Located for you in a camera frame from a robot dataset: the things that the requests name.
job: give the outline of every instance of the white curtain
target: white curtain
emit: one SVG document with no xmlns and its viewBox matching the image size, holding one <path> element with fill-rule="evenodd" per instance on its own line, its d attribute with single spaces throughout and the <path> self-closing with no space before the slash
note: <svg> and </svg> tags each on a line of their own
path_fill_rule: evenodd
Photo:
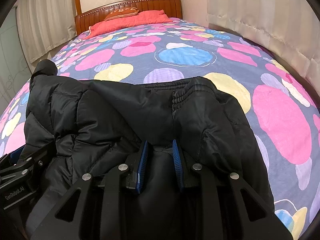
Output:
<svg viewBox="0 0 320 240">
<path fill-rule="evenodd" d="M 75 15 L 74 0 L 18 0 L 17 25 L 28 63 L 76 36 Z"/>
<path fill-rule="evenodd" d="M 208 22 L 271 50 L 320 95 L 320 22 L 306 0 L 208 0 Z"/>
</svg>

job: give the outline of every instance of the silver bolt head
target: silver bolt head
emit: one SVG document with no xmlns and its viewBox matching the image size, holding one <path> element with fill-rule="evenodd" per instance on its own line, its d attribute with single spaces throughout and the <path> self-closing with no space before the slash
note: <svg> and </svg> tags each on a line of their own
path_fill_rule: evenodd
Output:
<svg viewBox="0 0 320 240">
<path fill-rule="evenodd" d="M 118 166 L 118 169 L 121 171 L 125 171 L 128 168 L 128 165 L 123 163 Z"/>
<path fill-rule="evenodd" d="M 89 180 L 89 179 L 91 179 L 91 177 L 92 177 L 92 176 L 91 176 L 90 173 L 85 173 L 85 174 L 82 175 L 82 179 L 83 179 L 83 180 Z"/>
<path fill-rule="evenodd" d="M 192 168 L 196 171 L 199 171 L 202 169 L 202 165 L 200 163 L 195 163 L 192 165 Z"/>
<path fill-rule="evenodd" d="M 230 173 L 230 178 L 231 178 L 231 179 L 239 179 L 239 174 L 238 174 L 238 173 L 235 173 L 235 172 Z"/>
</svg>

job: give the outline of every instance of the pillowcase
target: pillowcase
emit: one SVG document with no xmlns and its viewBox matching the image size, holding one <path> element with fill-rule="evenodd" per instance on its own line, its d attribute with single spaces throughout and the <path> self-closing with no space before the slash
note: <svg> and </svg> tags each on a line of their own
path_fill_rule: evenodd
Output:
<svg viewBox="0 0 320 240">
<path fill-rule="evenodd" d="M 150 11 L 143 11 L 140 12 L 139 15 L 163 15 L 164 10 L 150 10 Z"/>
<path fill-rule="evenodd" d="M 130 17 L 130 16 L 137 15 L 138 12 L 139 12 L 138 8 L 135 8 L 135 7 L 126 7 L 122 9 L 117 9 L 109 13 L 104 20 L 109 21 L 117 18 Z"/>
<path fill-rule="evenodd" d="M 166 14 L 157 15 L 154 11 L 145 11 L 138 15 L 126 18 L 113 19 L 111 21 L 102 21 L 89 27 L 89 35 L 83 40 L 87 40 L 98 35 L 111 33 L 124 28 L 157 23 L 172 23 L 173 20 L 169 19 Z"/>
</svg>

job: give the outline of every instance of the down jacket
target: down jacket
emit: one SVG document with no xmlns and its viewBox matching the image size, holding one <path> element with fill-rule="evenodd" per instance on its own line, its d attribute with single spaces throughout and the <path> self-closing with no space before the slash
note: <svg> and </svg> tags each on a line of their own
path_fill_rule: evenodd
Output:
<svg viewBox="0 0 320 240">
<path fill-rule="evenodd" d="M 31 77 L 24 131 L 20 161 L 52 140 L 57 147 L 42 174 L 41 196 L 20 209 L 29 236 L 84 173 L 107 173 L 137 152 L 142 139 L 154 150 L 144 190 L 127 219 L 128 239 L 181 239 L 173 139 L 217 176 L 237 172 L 274 209 L 267 170 L 241 106 L 203 77 L 144 85 L 78 81 L 57 76 L 55 64 L 44 60 Z"/>
</svg>

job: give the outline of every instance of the bed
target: bed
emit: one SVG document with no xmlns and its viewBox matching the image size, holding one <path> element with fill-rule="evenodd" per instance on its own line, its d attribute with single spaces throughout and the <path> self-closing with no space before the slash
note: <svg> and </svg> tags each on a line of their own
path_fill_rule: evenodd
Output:
<svg viewBox="0 0 320 240">
<path fill-rule="evenodd" d="M 84 40 L 118 8 L 164 10 L 173 22 Z M 320 114 L 305 89 L 267 52 L 243 38 L 181 20 L 180 0 L 126 0 L 76 16 L 78 36 L 52 61 L 58 75 L 132 84 L 194 76 L 236 97 L 268 170 L 275 213 L 298 239 L 320 208 Z M 29 82 L 0 120 L 0 156 L 25 144 Z"/>
</svg>

